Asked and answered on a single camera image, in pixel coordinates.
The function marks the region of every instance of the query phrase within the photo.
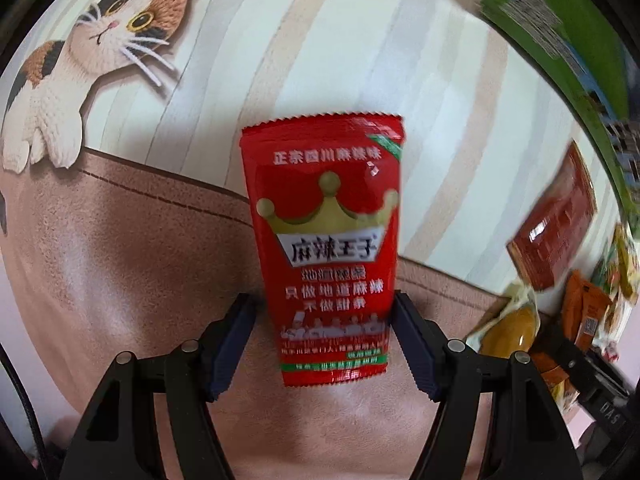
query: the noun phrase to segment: white label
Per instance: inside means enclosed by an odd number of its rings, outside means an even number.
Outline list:
[[[594,336],[596,334],[596,330],[598,328],[598,320],[594,317],[588,317],[584,320],[584,325],[582,327],[582,331],[586,335]]]
[[[340,234],[280,234],[278,240],[292,267],[327,262],[374,262],[382,244],[384,227]]]

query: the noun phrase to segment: calico cat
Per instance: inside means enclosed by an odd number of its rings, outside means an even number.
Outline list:
[[[35,164],[47,153],[55,167],[71,166],[82,144],[79,110],[101,75],[135,64],[161,87],[145,57],[175,70],[156,48],[169,45],[187,2],[100,0],[78,17],[65,41],[38,47],[24,62],[9,95],[2,166],[21,173],[28,159]]]

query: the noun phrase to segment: metal screw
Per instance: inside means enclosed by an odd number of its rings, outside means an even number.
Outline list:
[[[195,339],[189,339],[182,343],[180,348],[185,354],[190,354],[191,352],[195,352],[198,349],[199,343]]]
[[[116,362],[119,365],[125,365],[133,358],[133,354],[131,352],[120,352],[116,355]]]
[[[466,345],[462,341],[460,341],[460,339],[451,339],[447,343],[447,347],[449,347],[449,350],[451,350],[452,352],[459,354],[460,352],[465,351]]]
[[[526,352],[523,352],[522,350],[518,350],[514,357],[516,358],[517,362],[522,363],[524,365],[529,364],[531,362],[530,355],[527,354]]]

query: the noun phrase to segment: barcode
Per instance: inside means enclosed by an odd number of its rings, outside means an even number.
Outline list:
[[[594,317],[588,317],[584,320],[584,324],[582,326],[582,331],[586,335],[594,336],[596,335],[596,329],[598,328],[598,320]]]

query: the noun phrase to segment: snack package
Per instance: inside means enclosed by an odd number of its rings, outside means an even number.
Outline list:
[[[610,341],[602,351],[602,357],[607,363],[615,363],[620,359],[620,354],[618,354],[618,344],[615,341]]]
[[[553,287],[567,271],[596,214],[587,167],[575,141],[507,250],[525,283]]]
[[[398,250],[402,119],[272,121],[240,140],[284,383],[386,369]]]
[[[614,355],[614,348],[626,328],[626,323],[631,316],[633,306],[619,291],[612,299],[602,322],[598,325],[596,337],[592,346],[600,349],[600,353],[606,358],[606,354]]]
[[[481,0],[580,117],[621,213],[640,238],[640,56],[635,0]]]
[[[615,236],[593,271],[591,283],[599,286],[610,298],[613,299],[617,296],[620,289],[620,267]]]
[[[562,416],[566,416],[575,405],[580,393],[575,389],[575,386],[571,384],[569,379],[556,384],[551,390],[551,395],[558,406]]]
[[[497,318],[467,336],[466,344],[479,354],[508,359],[516,350],[531,348],[540,329],[535,294],[530,286],[519,284],[510,295]]]
[[[638,302],[638,285],[640,282],[640,269],[638,268],[636,247],[634,246],[630,233],[622,227],[622,224],[616,225],[613,239],[618,253],[620,291],[631,304],[636,304]]]
[[[611,300],[600,288],[574,270],[567,281],[562,300],[564,336],[586,352],[610,304]],[[544,352],[532,352],[531,358],[549,388],[568,378],[565,371]]]

